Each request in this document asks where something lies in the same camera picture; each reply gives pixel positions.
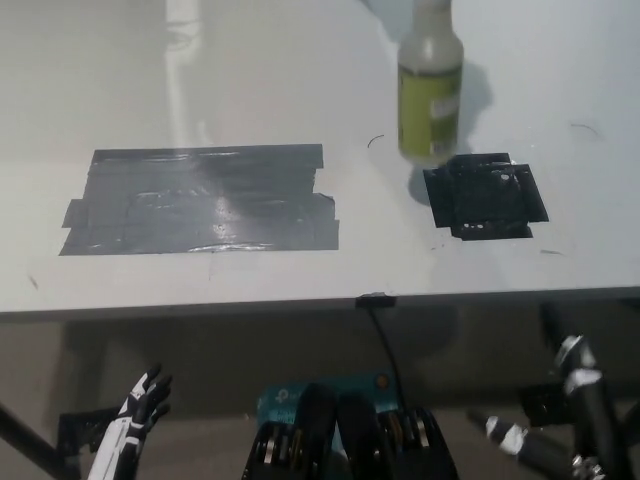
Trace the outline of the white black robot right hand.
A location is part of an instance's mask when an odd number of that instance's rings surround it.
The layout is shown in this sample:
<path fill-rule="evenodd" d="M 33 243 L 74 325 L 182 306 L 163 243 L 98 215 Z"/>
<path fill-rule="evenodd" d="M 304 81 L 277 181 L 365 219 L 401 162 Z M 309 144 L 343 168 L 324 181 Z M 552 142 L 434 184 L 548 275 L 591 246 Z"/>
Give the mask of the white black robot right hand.
<path fill-rule="evenodd" d="M 573 418 L 574 449 L 477 410 L 467 418 L 503 454 L 545 479 L 632 479 L 624 433 L 588 341 L 572 331 L 555 305 L 543 304 L 540 316 Z"/>

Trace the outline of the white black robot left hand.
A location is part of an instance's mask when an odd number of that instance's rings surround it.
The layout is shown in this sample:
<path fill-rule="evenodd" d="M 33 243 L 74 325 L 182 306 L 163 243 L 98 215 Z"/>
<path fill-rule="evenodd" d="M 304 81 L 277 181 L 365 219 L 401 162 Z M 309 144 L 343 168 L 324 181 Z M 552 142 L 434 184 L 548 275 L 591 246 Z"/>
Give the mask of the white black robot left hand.
<path fill-rule="evenodd" d="M 170 411 L 172 376 L 160 377 L 162 366 L 147 370 L 127 394 L 109 423 L 97 450 L 88 480 L 134 480 L 147 437 Z"/>

